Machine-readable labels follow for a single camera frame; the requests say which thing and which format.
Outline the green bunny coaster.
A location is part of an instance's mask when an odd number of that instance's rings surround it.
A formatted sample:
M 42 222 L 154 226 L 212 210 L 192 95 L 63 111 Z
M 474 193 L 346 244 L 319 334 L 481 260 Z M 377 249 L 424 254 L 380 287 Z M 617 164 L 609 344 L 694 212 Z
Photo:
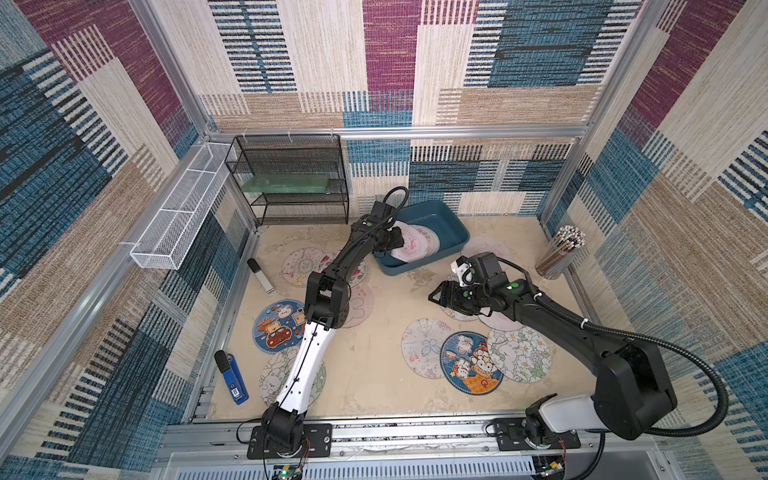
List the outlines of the green bunny coaster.
M 413 225 L 413 228 L 427 241 L 427 257 L 436 254 L 440 250 L 440 239 L 432 229 L 416 224 Z

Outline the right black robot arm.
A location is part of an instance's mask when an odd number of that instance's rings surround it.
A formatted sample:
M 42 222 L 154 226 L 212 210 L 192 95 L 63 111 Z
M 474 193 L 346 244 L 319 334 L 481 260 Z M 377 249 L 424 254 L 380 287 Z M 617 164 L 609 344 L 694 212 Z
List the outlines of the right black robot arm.
M 531 444 L 547 444 L 554 434 L 571 430 L 612 433 L 625 440 L 643 434 L 695 437 L 725 420 L 730 405 L 727 388 L 706 361 L 668 341 L 578 316 L 536 286 L 527 271 L 517 280 L 509 279 L 504 270 L 509 264 L 491 252 L 461 256 L 451 265 L 454 279 L 442 281 L 428 299 L 464 315 L 500 313 L 565 349 L 595 377 L 589 395 L 551 394 L 527 408 L 524 428 Z M 657 427 L 678 406 L 663 350 L 691 362 L 714 388 L 715 409 L 702 423 L 680 429 Z

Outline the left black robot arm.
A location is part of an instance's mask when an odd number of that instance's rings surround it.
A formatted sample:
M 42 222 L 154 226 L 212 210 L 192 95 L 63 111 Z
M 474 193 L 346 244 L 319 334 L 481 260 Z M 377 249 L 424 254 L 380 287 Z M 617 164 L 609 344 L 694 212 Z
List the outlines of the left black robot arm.
M 349 314 L 351 278 L 372 253 L 386 253 L 404 245 L 397 214 L 407 204 L 409 189 L 396 186 L 376 201 L 369 214 L 355 221 L 338 255 L 319 272 L 309 275 L 304 310 L 306 329 L 299 352 L 276 401 L 263 413 L 259 438 L 262 445 L 280 454 L 300 449 L 303 423 L 311 389 L 325 351 Z

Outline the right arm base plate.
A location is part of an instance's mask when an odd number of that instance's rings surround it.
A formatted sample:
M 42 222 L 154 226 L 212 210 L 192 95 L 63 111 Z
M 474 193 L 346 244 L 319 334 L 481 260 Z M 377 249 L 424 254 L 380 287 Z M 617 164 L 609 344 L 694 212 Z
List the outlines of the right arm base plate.
M 550 449 L 578 449 L 581 441 L 575 431 L 554 433 L 545 425 L 528 421 L 525 417 L 493 419 L 486 427 L 500 451 L 533 451 Z

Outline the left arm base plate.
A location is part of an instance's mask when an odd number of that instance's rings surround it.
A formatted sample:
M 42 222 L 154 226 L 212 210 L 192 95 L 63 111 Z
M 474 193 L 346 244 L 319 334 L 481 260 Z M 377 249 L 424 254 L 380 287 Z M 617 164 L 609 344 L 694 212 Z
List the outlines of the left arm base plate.
M 298 425 L 288 433 L 277 427 L 258 426 L 252 431 L 246 457 L 249 460 L 327 458 L 331 454 L 332 439 L 330 423 Z

